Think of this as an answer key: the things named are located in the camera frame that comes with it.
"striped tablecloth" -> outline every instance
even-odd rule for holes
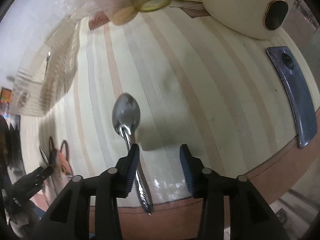
[[[187,143],[204,165],[230,177],[269,159],[296,135],[289,101],[265,48],[288,46],[302,69],[315,109],[319,90],[302,54],[283,30],[269,41],[239,34],[212,17],[178,8],[138,14],[124,26],[94,31],[81,22],[78,72],[68,94],[42,118],[21,118],[26,172],[66,139],[75,174],[100,174],[126,155],[111,113],[123,92],[140,105],[136,131],[154,203],[189,196],[179,160]],[[132,191],[120,206],[139,206]]]

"screw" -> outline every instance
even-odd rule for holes
[[[203,168],[202,169],[202,173],[204,174],[210,174],[212,172],[212,170],[210,168]]]
[[[118,172],[118,169],[115,168],[115,167],[108,169],[108,173],[109,173],[109,174],[115,174],[115,173],[117,173],[117,172]]]
[[[76,176],[74,176],[74,177],[72,177],[72,181],[73,182],[79,182],[79,181],[81,181],[81,176],[80,175],[76,175]]]
[[[238,180],[241,181],[241,182],[246,182],[248,180],[248,178],[244,175],[239,175],[238,176]]]

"metal spoon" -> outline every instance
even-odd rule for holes
[[[121,94],[112,110],[112,125],[116,133],[125,140],[128,152],[139,122],[140,108],[137,101],[127,93]],[[140,163],[137,167],[134,184],[143,210],[151,214],[153,212],[151,193]]]
[[[47,71],[48,71],[50,57],[51,57],[51,52],[49,51],[48,55],[47,55],[47,58],[46,58],[47,64],[45,66],[45,71],[44,71],[44,80],[46,80],[46,78],[47,78]]]

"plastic bag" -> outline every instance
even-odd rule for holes
[[[21,0],[12,6],[21,7]],[[8,30],[13,39],[4,40],[7,47],[0,49],[4,56],[9,53],[5,61],[16,64],[13,69],[19,65],[11,114],[43,116],[68,92],[77,70],[79,21],[99,10],[93,0],[24,3]]]

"table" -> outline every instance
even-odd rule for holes
[[[271,46],[290,48],[317,110],[315,80],[282,28],[271,40],[260,41],[213,17],[191,19],[178,8],[140,13],[124,26],[109,23],[94,31],[83,19],[78,72],[68,94],[46,116],[21,118],[26,171],[39,165],[41,156],[35,153],[39,145],[46,150],[50,135],[57,145],[67,139],[75,174],[95,176],[114,166],[126,155],[126,147],[113,130],[111,113],[116,98],[128,92],[140,105],[136,140],[153,202],[159,206],[149,219],[134,208],[139,206],[134,190],[119,200],[124,235],[131,234],[132,227],[145,230],[146,220],[169,234],[168,227],[156,223],[157,216],[170,217],[167,226],[180,221],[173,229],[178,235],[192,235],[196,223],[190,226],[186,217],[199,216],[200,210],[193,208],[201,203],[186,200],[190,195],[179,160],[183,143],[221,175],[248,174],[273,202],[308,168],[320,141],[316,136],[310,145],[298,148],[289,101],[265,54]],[[169,215],[177,206],[180,212]]]

